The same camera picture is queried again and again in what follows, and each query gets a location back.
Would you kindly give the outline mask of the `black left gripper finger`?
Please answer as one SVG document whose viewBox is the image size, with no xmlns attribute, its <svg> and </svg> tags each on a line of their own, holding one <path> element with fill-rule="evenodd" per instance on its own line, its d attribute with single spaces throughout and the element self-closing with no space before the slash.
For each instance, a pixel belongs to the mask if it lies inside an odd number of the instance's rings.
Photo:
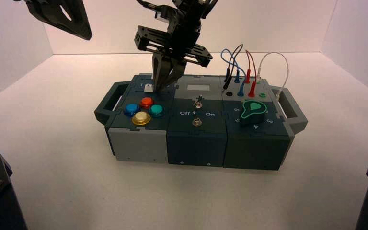
<svg viewBox="0 0 368 230">
<path fill-rule="evenodd" d="M 39 21 L 84 40 L 92 38 L 82 0 L 26 0 L 25 4 Z"/>
</svg>

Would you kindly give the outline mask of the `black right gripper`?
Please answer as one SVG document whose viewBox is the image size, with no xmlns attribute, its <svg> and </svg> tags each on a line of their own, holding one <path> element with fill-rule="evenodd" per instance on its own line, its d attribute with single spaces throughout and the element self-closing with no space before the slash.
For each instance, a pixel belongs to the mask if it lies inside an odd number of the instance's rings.
<svg viewBox="0 0 368 230">
<path fill-rule="evenodd" d="M 154 91 L 159 92 L 183 76 L 187 62 L 207 67 L 212 55 L 197 43 L 200 24 L 183 27 L 176 19 L 156 19 L 168 24 L 167 31 L 138 26 L 134 42 L 138 50 L 153 53 Z"/>
</svg>

